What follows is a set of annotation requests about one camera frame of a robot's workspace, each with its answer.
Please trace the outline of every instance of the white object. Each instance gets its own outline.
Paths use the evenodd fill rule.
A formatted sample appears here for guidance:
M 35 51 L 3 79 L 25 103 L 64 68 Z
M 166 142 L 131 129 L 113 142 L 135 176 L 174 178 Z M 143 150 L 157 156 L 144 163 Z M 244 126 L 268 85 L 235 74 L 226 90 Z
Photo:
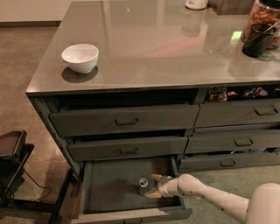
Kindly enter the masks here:
M 159 197 L 200 197 L 230 215 L 239 223 L 279 224 L 280 185 L 268 183 L 258 186 L 250 199 L 204 185 L 194 176 L 183 174 L 178 178 L 152 174 L 158 181 Z
M 79 74 L 87 74 L 94 69 L 99 51 L 96 46 L 88 44 L 71 45 L 61 54 L 67 65 Z
M 185 0 L 185 6 L 191 10 L 203 10 L 207 7 L 208 0 Z

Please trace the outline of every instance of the jar lid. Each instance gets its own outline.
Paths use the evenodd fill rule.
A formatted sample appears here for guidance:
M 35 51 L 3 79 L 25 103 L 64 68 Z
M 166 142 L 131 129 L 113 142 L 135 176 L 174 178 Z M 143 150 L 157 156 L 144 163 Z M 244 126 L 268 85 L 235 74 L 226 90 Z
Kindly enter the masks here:
M 260 2 L 268 6 L 280 8 L 280 0 L 260 0 Z

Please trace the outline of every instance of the gray countertop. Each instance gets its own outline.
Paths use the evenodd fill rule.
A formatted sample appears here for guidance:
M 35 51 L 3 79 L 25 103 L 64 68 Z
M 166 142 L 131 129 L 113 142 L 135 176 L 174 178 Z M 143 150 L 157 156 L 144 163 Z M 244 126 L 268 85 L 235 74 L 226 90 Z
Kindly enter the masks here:
M 280 83 L 280 49 L 258 59 L 242 53 L 248 18 L 188 10 L 182 0 L 72 3 L 26 93 Z M 77 74 L 61 58 L 79 43 L 100 51 L 91 73 Z

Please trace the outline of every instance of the drawer front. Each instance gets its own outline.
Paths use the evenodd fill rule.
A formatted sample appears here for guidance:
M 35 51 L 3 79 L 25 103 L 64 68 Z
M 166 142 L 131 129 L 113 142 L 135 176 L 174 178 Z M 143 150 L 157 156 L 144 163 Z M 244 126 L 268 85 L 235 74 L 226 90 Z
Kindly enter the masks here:
M 200 105 L 195 128 L 280 123 L 280 100 L 231 101 Z
M 232 169 L 251 166 L 280 165 L 280 156 L 275 152 L 251 152 L 229 155 L 185 157 L 179 172 Z
M 68 150 L 74 161 L 89 161 L 183 154 L 186 143 L 187 137 L 149 137 L 76 143 Z
M 62 137 L 193 128 L 197 105 L 106 108 L 50 114 Z
M 152 173 L 176 175 L 174 159 L 147 157 L 87 162 L 81 213 L 75 223 L 149 223 L 187 219 L 191 211 L 185 208 L 181 198 L 150 199 L 139 193 L 140 178 L 148 178 Z
M 185 153 L 242 151 L 280 147 L 280 130 L 190 136 Z

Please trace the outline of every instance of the floor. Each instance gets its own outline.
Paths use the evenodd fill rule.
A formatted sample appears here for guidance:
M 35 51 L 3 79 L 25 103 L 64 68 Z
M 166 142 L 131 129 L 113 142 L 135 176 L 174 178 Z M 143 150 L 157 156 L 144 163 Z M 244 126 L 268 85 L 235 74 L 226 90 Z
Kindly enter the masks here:
M 12 130 L 26 130 L 26 142 L 35 145 L 24 168 L 42 186 L 52 188 L 44 202 L 54 202 L 69 168 L 60 150 L 39 119 L 25 96 L 25 90 L 51 41 L 56 27 L 0 28 L 0 134 Z M 225 171 L 200 171 L 192 175 L 207 185 L 249 198 L 262 183 L 280 184 L 280 166 L 266 166 Z M 36 186 L 23 175 L 24 183 L 15 193 L 15 198 L 36 200 L 46 195 L 47 190 Z M 58 223 L 70 223 L 79 212 L 81 185 L 68 187 Z M 203 199 L 185 199 L 193 213 L 189 220 L 168 221 L 166 224 L 235 224 L 236 221 Z M 21 212 L 17 209 L 0 208 L 0 223 L 47 223 L 49 214 Z

